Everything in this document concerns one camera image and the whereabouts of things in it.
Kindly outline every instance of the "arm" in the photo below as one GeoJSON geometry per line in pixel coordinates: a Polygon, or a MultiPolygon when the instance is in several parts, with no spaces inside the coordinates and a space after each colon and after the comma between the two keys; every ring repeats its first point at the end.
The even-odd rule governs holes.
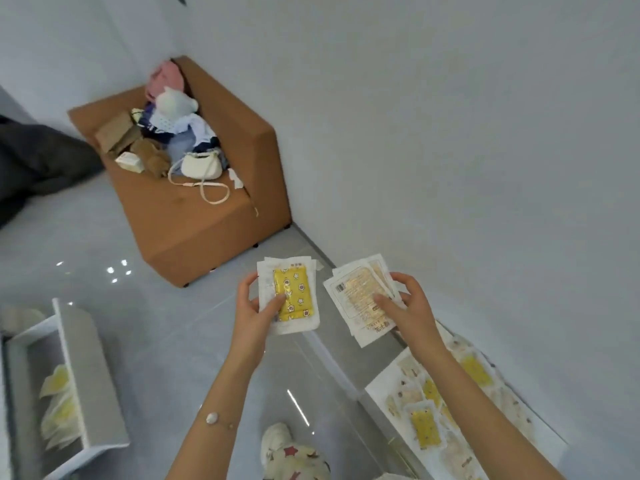
{"type": "Polygon", "coordinates": [[[418,281],[402,273],[391,276],[409,291],[401,293],[407,309],[380,295],[376,303],[396,322],[412,355],[427,369],[487,476],[491,480],[563,480],[447,350],[418,281]]]}
{"type": "Polygon", "coordinates": [[[259,313],[258,298],[249,300],[249,285],[257,276],[258,273],[252,273],[238,285],[236,324],[229,354],[173,460],[166,480],[227,478],[249,380],[264,355],[271,319],[285,300],[284,295],[278,295],[259,313]],[[210,413],[218,414],[217,424],[207,424],[210,413]]]}

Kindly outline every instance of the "white sneaker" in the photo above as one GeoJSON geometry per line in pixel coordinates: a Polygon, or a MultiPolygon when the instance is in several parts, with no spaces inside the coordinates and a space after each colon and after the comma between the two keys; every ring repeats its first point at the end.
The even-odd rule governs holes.
{"type": "Polygon", "coordinates": [[[276,423],[267,428],[262,436],[262,446],[260,447],[260,461],[266,467],[274,451],[279,450],[284,445],[292,443],[293,437],[289,427],[284,423],[276,423]]]}

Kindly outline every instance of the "open drawer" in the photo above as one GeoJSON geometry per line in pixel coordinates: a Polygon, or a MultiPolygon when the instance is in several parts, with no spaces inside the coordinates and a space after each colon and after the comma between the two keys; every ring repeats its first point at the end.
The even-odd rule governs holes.
{"type": "Polygon", "coordinates": [[[91,316],[57,299],[53,308],[53,316],[4,343],[12,475],[1,480],[58,480],[105,450],[129,444],[91,316]],[[62,363],[76,398],[81,437],[62,449],[46,450],[40,422],[49,398],[39,399],[39,393],[44,379],[62,363]]]}

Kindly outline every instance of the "brown sofa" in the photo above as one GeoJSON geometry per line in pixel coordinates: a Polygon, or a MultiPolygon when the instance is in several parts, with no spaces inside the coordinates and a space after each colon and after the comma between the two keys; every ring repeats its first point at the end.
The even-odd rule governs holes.
{"type": "MultiPolygon", "coordinates": [[[[220,205],[203,201],[196,187],[156,180],[148,172],[121,169],[102,154],[140,253],[162,277],[182,287],[291,223],[274,129],[188,57],[180,66],[199,114],[220,138],[231,167],[244,182],[220,205]]],[[[98,149],[94,134],[118,112],[144,107],[144,87],[71,109],[73,124],[98,149]]],[[[220,187],[207,197],[224,197],[220,187]]]]}

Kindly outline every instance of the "star print pants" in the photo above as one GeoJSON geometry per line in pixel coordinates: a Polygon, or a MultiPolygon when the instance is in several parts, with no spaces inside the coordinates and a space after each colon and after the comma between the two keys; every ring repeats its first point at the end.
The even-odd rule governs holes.
{"type": "Polygon", "coordinates": [[[296,443],[273,452],[264,480],[330,480],[331,468],[315,448],[296,443]]]}

